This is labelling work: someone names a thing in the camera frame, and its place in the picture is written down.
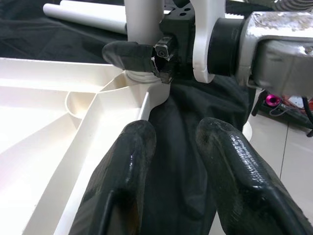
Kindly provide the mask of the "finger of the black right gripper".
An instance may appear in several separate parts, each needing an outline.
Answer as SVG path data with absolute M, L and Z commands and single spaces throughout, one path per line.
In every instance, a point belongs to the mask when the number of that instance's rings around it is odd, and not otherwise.
M 136 72 L 155 72 L 152 62 L 154 48 L 137 42 L 115 41 L 102 48 L 103 59 L 120 69 Z

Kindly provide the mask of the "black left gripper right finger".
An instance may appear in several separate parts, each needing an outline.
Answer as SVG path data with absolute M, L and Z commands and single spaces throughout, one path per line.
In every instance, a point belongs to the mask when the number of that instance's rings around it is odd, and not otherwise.
M 313 227 L 241 131 L 206 117 L 196 144 L 227 235 L 310 235 Z

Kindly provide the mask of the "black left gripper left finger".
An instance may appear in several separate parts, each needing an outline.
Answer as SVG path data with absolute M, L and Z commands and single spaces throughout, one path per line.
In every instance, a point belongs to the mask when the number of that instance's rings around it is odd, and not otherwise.
M 122 130 L 93 171 L 70 234 L 140 234 L 146 176 L 156 143 L 155 130 L 146 120 Z

